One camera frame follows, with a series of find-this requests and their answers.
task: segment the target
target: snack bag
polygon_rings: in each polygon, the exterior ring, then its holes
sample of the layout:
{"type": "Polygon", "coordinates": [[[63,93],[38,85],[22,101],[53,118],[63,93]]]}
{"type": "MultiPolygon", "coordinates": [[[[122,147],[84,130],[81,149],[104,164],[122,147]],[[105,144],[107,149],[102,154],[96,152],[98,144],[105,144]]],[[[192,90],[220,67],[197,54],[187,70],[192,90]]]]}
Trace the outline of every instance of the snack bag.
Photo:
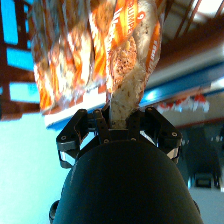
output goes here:
{"type": "Polygon", "coordinates": [[[126,128],[159,60],[165,1],[117,0],[107,51],[112,128],[126,128]]]}
{"type": "Polygon", "coordinates": [[[106,83],[112,128],[126,128],[159,60],[165,3],[35,0],[29,23],[42,111],[106,83]]]}
{"type": "Polygon", "coordinates": [[[50,66],[47,60],[47,43],[44,28],[44,10],[40,1],[34,1],[28,14],[31,52],[34,60],[34,76],[40,94],[42,110],[51,109],[55,104],[50,66]]]}

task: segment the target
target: ceiling beam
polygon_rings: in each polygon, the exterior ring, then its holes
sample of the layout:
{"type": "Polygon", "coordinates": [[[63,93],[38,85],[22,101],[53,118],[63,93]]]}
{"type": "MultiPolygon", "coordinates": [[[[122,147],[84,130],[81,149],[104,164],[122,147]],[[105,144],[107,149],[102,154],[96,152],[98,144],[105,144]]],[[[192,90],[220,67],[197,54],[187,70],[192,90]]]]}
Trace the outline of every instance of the ceiling beam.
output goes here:
{"type": "Polygon", "coordinates": [[[170,12],[170,10],[172,8],[173,3],[174,3],[174,0],[167,0],[167,3],[166,3],[166,12],[165,12],[165,20],[166,20],[168,14],[169,14],[169,12],[170,12]]]}
{"type": "Polygon", "coordinates": [[[220,4],[219,9],[216,12],[216,15],[215,15],[216,17],[221,15],[223,8],[224,8],[224,0],[222,0],[222,3],[220,4]]]}
{"type": "Polygon", "coordinates": [[[187,26],[186,26],[186,28],[185,28],[183,34],[186,34],[187,31],[188,31],[188,29],[190,28],[190,25],[191,25],[191,23],[192,23],[193,20],[194,20],[194,16],[195,16],[195,14],[196,14],[197,11],[198,11],[198,8],[199,8],[201,2],[202,2],[202,0],[198,0],[196,6],[195,6],[195,8],[194,8],[194,10],[193,10],[192,13],[191,13],[190,19],[188,20],[187,26]]]}
{"type": "Polygon", "coordinates": [[[184,15],[184,17],[183,17],[183,19],[182,19],[182,21],[181,21],[181,23],[180,23],[180,25],[179,25],[179,27],[178,27],[178,29],[177,29],[177,32],[176,32],[176,34],[175,34],[174,39],[176,39],[176,38],[179,36],[180,31],[181,31],[181,29],[182,29],[182,27],[183,27],[183,25],[184,25],[184,22],[186,21],[189,12],[190,12],[191,9],[192,9],[192,5],[193,5],[193,3],[194,3],[194,0],[191,0],[190,3],[189,3],[189,5],[188,5],[188,7],[187,7],[187,10],[185,11],[185,15],[184,15]]]}
{"type": "Polygon", "coordinates": [[[156,71],[202,52],[224,45],[224,15],[209,20],[198,29],[170,41],[161,47],[156,71]]]}

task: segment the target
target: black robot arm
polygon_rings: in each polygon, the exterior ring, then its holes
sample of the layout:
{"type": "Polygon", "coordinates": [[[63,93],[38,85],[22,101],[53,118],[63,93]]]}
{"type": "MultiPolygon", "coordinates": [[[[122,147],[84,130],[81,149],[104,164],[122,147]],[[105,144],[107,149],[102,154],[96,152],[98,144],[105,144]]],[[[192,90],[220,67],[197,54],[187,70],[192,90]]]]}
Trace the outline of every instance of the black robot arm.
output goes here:
{"type": "Polygon", "coordinates": [[[108,107],[79,110],[58,135],[60,164],[71,170],[51,223],[203,223],[173,162],[181,133],[153,107],[133,113],[127,129],[109,127],[108,107]],[[95,137],[80,150],[89,132],[95,137]]]}

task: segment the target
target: ceiling light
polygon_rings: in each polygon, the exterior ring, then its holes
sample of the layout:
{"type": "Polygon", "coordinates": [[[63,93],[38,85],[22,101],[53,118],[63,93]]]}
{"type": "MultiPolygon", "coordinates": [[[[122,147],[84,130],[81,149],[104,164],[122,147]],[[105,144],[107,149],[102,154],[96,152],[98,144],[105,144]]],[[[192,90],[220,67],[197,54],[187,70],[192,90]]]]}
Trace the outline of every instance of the ceiling light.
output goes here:
{"type": "MultiPolygon", "coordinates": [[[[198,0],[194,1],[193,8],[195,8],[197,2],[198,0]]],[[[203,0],[199,5],[198,12],[213,17],[218,11],[221,3],[222,0],[203,0]]]]}

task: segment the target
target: white wall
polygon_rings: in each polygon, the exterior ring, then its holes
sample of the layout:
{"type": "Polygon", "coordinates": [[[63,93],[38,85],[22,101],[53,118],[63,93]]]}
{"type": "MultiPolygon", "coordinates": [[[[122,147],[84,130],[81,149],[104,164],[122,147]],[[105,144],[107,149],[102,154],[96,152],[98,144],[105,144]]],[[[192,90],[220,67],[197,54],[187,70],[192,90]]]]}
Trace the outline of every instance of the white wall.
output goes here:
{"type": "Polygon", "coordinates": [[[190,189],[204,224],[224,224],[224,193],[218,190],[190,189]]]}

